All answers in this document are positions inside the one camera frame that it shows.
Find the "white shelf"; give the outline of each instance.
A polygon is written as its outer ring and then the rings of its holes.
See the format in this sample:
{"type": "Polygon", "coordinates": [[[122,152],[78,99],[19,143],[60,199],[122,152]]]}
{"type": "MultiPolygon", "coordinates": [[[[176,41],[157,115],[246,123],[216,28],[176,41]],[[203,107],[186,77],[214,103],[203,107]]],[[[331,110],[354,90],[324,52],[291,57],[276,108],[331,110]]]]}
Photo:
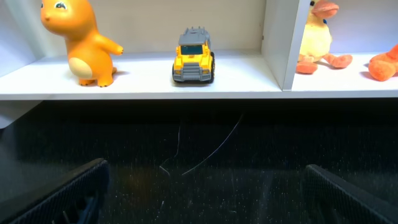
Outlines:
{"type": "Polygon", "coordinates": [[[313,75],[295,74],[292,92],[318,95],[314,97],[398,97],[398,75],[379,82],[368,72],[369,61],[377,54],[353,54],[352,64],[341,70],[322,60],[313,75]]]}
{"type": "Polygon", "coordinates": [[[80,86],[66,57],[45,58],[0,77],[0,100],[97,100],[274,98],[280,93],[266,61],[255,51],[219,51],[214,83],[172,81],[175,54],[126,54],[114,58],[114,83],[106,88],[80,86]]]}

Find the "truck grille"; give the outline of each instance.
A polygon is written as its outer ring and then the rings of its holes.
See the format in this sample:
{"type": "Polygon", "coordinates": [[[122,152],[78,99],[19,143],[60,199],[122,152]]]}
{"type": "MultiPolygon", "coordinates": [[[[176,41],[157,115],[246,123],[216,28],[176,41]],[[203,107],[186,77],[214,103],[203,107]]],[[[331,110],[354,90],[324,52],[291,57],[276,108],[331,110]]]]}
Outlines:
{"type": "Polygon", "coordinates": [[[199,63],[184,63],[182,68],[183,79],[187,81],[200,80],[199,63]]]}

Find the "cream belly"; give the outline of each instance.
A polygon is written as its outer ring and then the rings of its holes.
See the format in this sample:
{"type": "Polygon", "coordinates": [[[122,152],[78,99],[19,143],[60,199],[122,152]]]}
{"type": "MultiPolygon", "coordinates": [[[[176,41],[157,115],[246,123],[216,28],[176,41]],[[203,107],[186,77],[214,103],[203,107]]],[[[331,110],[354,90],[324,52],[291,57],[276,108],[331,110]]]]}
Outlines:
{"type": "Polygon", "coordinates": [[[300,55],[312,56],[320,60],[330,51],[332,38],[327,26],[305,25],[300,55]]]}
{"type": "Polygon", "coordinates": [[[69,69],[79,78],[91,79],[93,77],[90,66],[81,59],[75,57],[69,59],[69,69]]]}

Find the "speckled black surface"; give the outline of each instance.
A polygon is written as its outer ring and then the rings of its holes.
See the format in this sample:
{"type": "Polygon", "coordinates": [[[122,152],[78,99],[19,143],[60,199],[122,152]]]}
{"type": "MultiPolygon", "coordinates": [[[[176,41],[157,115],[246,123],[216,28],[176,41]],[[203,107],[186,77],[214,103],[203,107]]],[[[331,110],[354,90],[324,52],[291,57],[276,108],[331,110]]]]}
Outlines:
{"type": "Polygon", "coordinates": [[[103,157],[100,223],[308,223],[307,164],[398,206],[397,114],[394,99],[46,101],[0,130],[0,201],[103,157]]]}

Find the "yellow toy truck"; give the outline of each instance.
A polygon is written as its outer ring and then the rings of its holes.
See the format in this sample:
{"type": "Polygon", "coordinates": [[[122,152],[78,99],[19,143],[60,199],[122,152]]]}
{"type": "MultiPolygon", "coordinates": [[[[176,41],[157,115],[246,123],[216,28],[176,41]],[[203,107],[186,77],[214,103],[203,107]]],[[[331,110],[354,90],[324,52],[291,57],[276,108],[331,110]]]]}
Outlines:
{"type": "Polygon", "coordinates": [[[186,29],[180,35],[173,64],[173,80],[176,83],[214,81],[215,57],[211,49],[210,34],[205,28],[186,29]]]}

